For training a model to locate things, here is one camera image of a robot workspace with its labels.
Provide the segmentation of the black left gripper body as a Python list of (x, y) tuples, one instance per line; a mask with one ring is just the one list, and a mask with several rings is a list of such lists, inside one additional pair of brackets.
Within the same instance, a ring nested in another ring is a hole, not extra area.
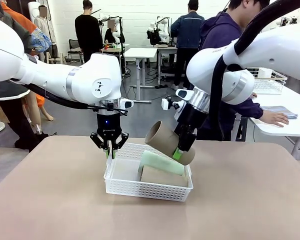
[(97, 135), (104, 141), (116, 141), (122, 133), (121, 114), (97, 114)]

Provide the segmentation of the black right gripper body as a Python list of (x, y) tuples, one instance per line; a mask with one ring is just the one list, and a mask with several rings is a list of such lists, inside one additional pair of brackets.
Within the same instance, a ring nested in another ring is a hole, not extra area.
[(177, 126), (174, 129), (174, 132), (177, 135), (181, 135), (188, 129), (193, 132), (203, 125), (207, 117), (207, 112), (198, 110), (193, 105), (186, 103), (175, 113), (174, 118), (177, 121)]

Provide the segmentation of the person's right hand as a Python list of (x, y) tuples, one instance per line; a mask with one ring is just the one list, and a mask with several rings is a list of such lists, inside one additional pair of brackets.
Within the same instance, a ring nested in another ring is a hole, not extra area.
[(288, 116), (280, 113), (280, 112), (273, 112), (269, 110), (264, 110), (262, 116), (259, 118), (259, 120), (263, 123), (269, 124), (269, 125), (275, 125), (280, 128), (283, 128), (284, 125), (289, 124)]

